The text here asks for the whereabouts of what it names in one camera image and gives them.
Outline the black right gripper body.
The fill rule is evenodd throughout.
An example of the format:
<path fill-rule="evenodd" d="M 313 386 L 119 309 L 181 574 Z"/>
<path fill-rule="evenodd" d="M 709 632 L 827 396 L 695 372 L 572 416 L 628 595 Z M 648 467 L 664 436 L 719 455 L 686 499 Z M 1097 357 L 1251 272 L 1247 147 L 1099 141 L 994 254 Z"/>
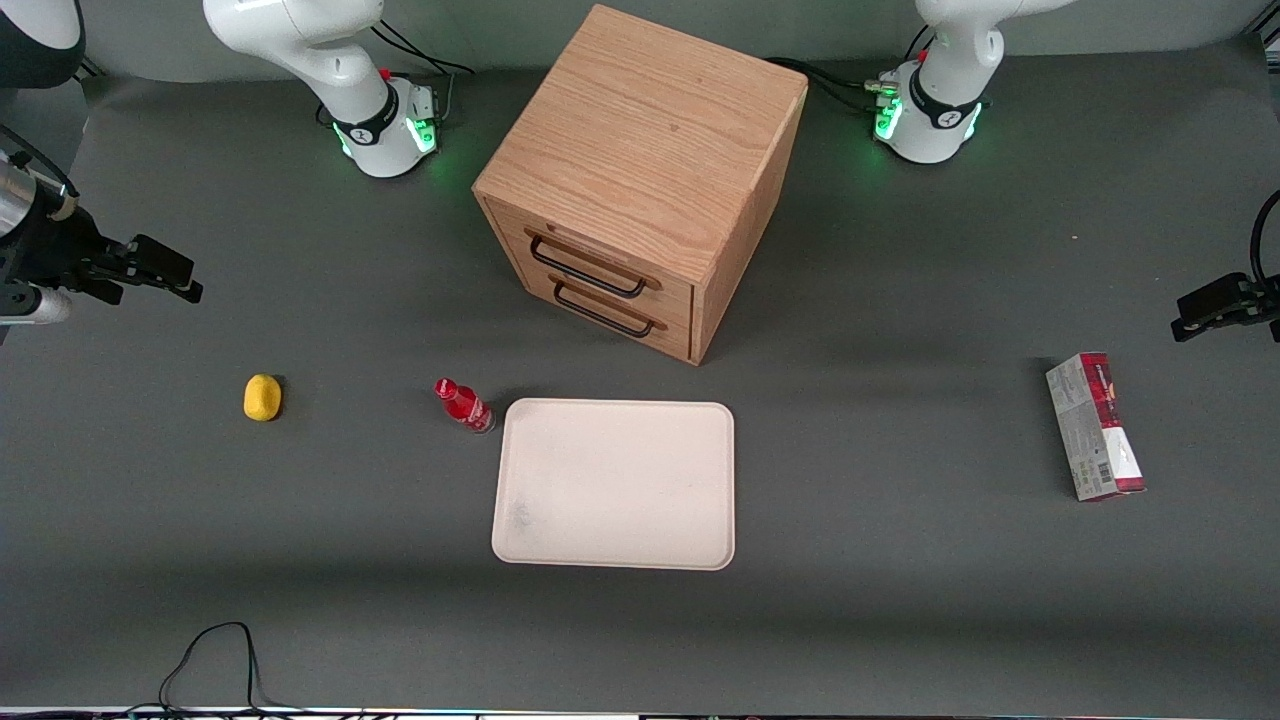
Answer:
<path fill-rule="evenodd" d="M 113 279 L 125 246 L 102 234 L 93 218 L 77 208 L 54 220 L 36 208 L 3 237 L 3 284 L 29 284 L 84 293 L 118 306 L 124 290 Z"/>

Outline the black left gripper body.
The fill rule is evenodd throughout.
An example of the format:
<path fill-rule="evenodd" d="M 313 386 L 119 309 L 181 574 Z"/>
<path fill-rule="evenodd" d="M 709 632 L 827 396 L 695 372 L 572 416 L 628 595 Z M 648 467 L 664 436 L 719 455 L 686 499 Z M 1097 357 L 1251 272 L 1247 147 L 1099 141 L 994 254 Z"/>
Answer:
<path fill-rule="evenodd" d="M 1251 292 L 1254 295 L 1254 299 L 1252 305 L 1245 310 L 1244 324 L 1266 324 L 1272 341 L 1279 343 L 1279 278 L 1252 281 Z"/>

